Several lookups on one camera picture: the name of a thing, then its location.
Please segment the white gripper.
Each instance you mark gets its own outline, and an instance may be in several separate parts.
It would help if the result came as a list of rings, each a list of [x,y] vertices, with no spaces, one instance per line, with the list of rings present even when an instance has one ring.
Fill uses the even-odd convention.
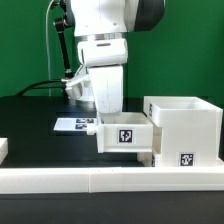
[[[78,57],[87,69],[100,116],[118,116],[123,104],[123,65],[128,59],[124,38],[82,41]]]

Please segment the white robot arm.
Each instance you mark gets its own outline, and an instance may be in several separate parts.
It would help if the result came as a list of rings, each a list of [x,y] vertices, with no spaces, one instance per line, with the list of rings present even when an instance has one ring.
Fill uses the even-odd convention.
[[[68,17],[80,39],[80,68],[66,85],[89,81],[99,116],[117,116],[123,104],[123,65],[128,60],[127,32],[152,30],[165,13],[165,0],[68,0]]]

